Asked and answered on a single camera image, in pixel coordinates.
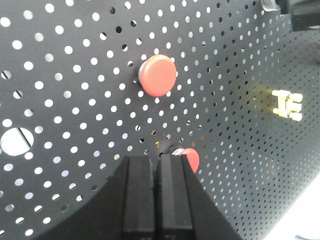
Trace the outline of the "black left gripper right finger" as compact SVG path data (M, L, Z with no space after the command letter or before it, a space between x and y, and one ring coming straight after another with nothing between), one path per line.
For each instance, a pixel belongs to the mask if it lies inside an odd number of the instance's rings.
M190 240L193 237L182 158L163 154L155 174L155 238Z

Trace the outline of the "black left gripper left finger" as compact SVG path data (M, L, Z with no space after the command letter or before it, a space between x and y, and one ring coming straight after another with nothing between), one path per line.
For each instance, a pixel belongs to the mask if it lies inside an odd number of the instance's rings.
M155 238L155 204L152 164L148 157L128 158L125 205L122 224L123 240Z

